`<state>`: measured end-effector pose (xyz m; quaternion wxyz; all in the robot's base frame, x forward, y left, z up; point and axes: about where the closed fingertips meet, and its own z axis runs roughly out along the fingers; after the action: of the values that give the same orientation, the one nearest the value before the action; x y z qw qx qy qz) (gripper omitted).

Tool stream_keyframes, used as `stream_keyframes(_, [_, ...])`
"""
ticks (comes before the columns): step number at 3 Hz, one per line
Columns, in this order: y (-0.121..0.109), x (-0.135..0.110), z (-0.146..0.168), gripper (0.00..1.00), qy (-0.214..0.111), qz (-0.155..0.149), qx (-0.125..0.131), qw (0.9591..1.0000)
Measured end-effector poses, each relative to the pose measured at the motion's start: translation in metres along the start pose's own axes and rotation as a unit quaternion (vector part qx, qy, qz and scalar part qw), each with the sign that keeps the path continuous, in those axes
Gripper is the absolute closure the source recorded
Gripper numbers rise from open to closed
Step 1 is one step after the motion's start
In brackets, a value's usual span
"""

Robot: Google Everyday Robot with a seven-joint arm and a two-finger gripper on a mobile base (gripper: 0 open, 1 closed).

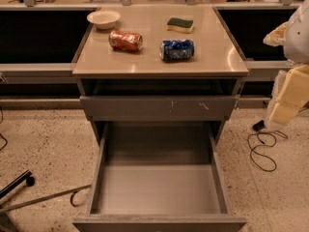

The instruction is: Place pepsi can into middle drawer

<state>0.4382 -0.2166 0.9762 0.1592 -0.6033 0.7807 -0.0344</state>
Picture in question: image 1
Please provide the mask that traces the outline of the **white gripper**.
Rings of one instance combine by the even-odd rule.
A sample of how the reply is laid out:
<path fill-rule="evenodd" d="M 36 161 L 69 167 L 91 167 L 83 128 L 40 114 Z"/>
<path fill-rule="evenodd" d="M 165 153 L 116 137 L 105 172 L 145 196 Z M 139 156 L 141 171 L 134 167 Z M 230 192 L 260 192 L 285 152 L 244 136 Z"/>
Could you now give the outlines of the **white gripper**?
<path fill-rule="evenodd" d="M 284 22 L 268 33 L 263 43 L 269 46 L 284 45 L 288 59 L 309 64 L 309 0 Z M 272 99 L 267 107 L 266 125 L 269 130 L 281 130 L 298 111 L 309 102 L 309 66 L 302 65 L 276 76 Z"/>

